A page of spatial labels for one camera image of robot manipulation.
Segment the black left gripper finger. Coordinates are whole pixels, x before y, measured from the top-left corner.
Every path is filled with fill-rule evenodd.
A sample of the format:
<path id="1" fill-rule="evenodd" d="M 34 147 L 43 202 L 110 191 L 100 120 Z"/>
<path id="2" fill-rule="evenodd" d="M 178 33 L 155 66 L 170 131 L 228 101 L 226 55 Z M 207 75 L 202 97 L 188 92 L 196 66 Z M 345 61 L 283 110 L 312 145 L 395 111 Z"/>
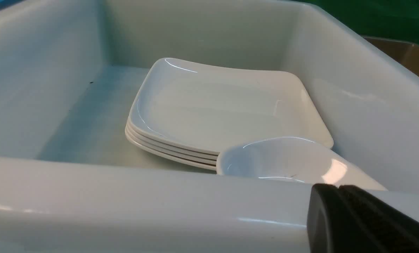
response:
<path id="1" fill-rule="evenodd" d="M 314 184 L 306 230 L 312 253 L 419 253 L 419 222 L 354 185 Z"/>

